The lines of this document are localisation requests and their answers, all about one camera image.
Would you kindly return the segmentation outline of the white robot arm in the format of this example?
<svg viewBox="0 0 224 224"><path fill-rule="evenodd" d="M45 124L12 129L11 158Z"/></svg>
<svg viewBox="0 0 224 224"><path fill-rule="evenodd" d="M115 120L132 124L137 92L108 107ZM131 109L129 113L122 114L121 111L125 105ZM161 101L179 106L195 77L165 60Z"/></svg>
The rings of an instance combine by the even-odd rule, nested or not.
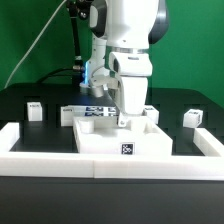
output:
<svg viewBox="0 0 224 224"><path fill-rule="evenodd" d="M107 92L121 127L143 114L153 66L149 48L169 26L166 0L83 0L93 34L85 80L92 93Z"/></svg>

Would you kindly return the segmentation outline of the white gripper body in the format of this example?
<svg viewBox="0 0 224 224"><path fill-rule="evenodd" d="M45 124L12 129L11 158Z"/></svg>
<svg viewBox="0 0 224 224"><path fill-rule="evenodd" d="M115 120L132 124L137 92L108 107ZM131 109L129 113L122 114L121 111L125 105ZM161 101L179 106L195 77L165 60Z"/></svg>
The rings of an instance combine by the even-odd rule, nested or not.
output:
<svg viewBox="0 0 224 224"><path fill-rule="evenodd" d="M145 105L148 77L152 75L149 55L111 52L109 69L116 80L112 99L120 112L140 115Z"/></svg>

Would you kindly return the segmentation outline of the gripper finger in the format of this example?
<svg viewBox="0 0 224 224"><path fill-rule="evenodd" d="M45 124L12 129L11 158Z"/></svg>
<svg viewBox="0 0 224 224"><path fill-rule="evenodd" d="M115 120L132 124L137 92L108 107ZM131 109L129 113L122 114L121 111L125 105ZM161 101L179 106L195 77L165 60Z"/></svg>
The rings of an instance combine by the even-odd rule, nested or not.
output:
<svg viewBox="0 0 224 224"><path fill-rule="evenodd" d="M127 126L127 117L120 113L117 118L117 125L119 127L126 127Z"/></svg>

